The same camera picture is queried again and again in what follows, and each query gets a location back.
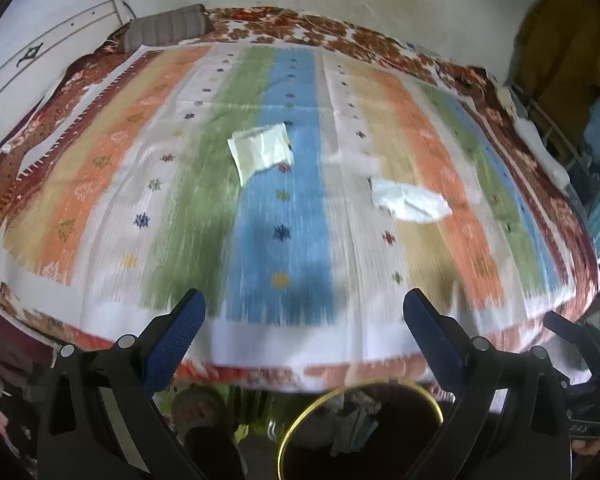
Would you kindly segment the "pale green plastic pouch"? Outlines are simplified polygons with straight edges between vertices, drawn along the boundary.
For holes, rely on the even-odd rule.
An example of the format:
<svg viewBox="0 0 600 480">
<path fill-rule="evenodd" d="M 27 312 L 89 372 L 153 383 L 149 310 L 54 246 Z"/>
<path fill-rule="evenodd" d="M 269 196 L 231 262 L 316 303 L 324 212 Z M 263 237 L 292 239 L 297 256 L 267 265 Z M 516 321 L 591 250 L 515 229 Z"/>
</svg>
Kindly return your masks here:
<svg viewBox="0 0 600 480">
<path fill-rule="evenodd" d="M 235 131 L 227 145 L 242 188 L 254 174 L 279 164 L 294 163 L 294 153 L 283 122 Z"/>
</svg>

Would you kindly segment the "dark round trash bin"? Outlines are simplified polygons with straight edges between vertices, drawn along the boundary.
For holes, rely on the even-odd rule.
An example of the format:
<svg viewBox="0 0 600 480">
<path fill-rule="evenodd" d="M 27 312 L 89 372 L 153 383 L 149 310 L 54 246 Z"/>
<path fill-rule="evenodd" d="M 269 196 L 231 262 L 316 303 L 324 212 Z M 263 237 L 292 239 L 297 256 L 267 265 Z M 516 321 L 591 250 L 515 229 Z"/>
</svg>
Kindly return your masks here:
<svg viewBox="0 0 600 480">
<path fill-rule="evenodd" d="M 437 400 L 412 382 L 362 382 L 312 401 L 290 424 L 279 479 L 404 479 L 444 423 Z"/>
</svg>

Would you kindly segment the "green cartoon child stool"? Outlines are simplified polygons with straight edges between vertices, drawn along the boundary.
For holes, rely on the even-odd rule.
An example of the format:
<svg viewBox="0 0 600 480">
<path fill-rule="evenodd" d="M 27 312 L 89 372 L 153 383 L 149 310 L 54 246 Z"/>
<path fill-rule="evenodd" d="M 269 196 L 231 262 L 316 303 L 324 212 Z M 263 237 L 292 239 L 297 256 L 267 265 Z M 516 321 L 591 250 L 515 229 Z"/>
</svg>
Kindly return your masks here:
<svg viewBox="0 0 600 480">
<path fill-rule="evenodd" d="M 291 415 L 291 404 L 296 397 L 294 394 L 223 384 L 173 384 L 166 390 L 155 393 L 152 398 L 171 429 L 175 428 L 173 402 L 179 393 L 187 390 L 210 394 L 212 399 L 225 406 L 238 442 L 248 436 L 257 436 L 279 443 L 294 420 Z"/>
</svg>

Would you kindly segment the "mustard yellow hanging garment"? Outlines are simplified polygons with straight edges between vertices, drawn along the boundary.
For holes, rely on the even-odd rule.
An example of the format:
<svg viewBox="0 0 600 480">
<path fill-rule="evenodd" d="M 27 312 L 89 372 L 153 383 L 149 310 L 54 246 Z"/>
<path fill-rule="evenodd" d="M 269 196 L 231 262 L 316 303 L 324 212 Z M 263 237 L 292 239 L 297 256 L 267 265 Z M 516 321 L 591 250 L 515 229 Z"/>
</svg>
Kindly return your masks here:
<svg viewBox="0 0 600 480">
<path fill-rule="evenodd" d="M 539 0 L 516 37 L 513 82 L 573 144 L 600 96 L 600 3 Z"/>
</svg>

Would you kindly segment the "white bed headboard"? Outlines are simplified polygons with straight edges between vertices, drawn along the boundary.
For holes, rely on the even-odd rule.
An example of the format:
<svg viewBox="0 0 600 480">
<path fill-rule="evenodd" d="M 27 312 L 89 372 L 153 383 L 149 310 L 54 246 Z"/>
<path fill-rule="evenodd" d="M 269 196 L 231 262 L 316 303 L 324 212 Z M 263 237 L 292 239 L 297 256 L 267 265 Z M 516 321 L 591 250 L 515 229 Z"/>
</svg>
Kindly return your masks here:
<svg viewBox="0 0 600 480">
<path fill-rule="evenodd" d="M 35 37 L 0 66 L 0 129 L 10 129 L 46 95 L 66 68 L 96 50 L 124 24 L 116 0 L 105 0 Z"/>
</svg>

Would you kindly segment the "grey striped pillow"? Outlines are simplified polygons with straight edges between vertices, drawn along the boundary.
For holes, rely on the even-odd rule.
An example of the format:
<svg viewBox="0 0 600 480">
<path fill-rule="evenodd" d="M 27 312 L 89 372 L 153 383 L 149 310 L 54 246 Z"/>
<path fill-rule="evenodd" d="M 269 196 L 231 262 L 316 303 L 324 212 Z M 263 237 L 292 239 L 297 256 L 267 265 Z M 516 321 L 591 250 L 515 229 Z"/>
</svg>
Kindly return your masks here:
<svg viewBox="0 0 600 480">
<path fill-rule="evenodd" d="M 197 39 L 214 29 L 201 3 L 171 11 L 134 18 L 122 35 L 120 48 L 131 53 L 141 46 L 163 47 L 183 40 Z"/>
</svg>

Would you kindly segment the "metal bed rail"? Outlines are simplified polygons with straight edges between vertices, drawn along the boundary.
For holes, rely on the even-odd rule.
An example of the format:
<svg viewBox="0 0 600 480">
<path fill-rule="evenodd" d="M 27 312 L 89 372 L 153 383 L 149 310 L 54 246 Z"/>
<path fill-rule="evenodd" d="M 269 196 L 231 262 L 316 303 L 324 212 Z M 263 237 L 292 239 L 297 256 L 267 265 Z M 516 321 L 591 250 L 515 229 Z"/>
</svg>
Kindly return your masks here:
<svg viewBox="0 0 600 480">
<path fill-rule="evenodd" d="M 571 143 L 557 122 L 540 107 L 538 102 L 527 96 L 518 84 L 511 84 L 508 90 L 516 105 L 518 115 L 532 122 L 547 153 L 567 172 L 580 171 L 585 177 L 589 177 L 591 175 L 590 162 Z"/>
</svg>

